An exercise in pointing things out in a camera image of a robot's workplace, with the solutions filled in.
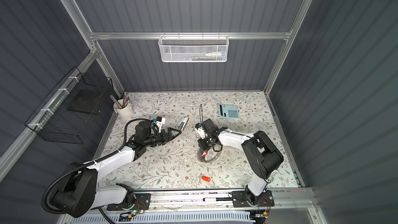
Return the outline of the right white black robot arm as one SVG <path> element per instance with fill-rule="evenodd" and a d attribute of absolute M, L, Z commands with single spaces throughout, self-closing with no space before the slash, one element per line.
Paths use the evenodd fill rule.
<path fill-rule="evenodd" d="M 253 174 L 245 187 L 246 199 L 255 205 L 266 191 L 268 178 L 283 163 L 284 157 L 267 134 L 258 131 L 254 134 L 232 131 L 227 127 L 217 127 L 211 119 L 195 126 L 200 136 L 197 153 L 200 162 L 211 162 L 226 147 L 242 151 Z"/>

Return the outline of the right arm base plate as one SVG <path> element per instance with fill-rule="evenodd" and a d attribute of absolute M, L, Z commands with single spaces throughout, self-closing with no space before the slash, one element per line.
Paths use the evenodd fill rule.
<path fill-rule="evenodd" d="M 275 205 L 272 192 L 266 190 L 259 196 L 250 191 L 233 191 L 230 193 L 234 207 L 273 207 Z"/>

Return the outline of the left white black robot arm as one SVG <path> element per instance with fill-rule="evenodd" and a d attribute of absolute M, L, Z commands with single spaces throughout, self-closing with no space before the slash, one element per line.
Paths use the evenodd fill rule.
<path fill-rule="evenodd" d="M 51 183 L 41 198 L 41 207 L 51 214 L 68 214 L 78 218 L 87 211 L 106 205 L 120 204 L 124 209 L 139 207 L 134 189 L 117 183 L 112 187 L 98 187 L 109 173 L 140 158 L 147 147 L 164 145 L 181 135 L 175 128 L 162 129 L 156 119 L 138 118 L 135 133 L 124 136 L 119 149 L 85 163 L 71 163 L 63 175 Z"/>

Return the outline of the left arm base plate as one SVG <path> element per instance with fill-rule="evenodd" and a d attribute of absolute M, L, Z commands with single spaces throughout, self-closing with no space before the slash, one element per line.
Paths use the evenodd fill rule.
<path fill-rule="evenodd" d="M 134 194 L 119 204 L 110 204 L 108 211 L 146 211 L 149 209 L 151 194 Z"/>

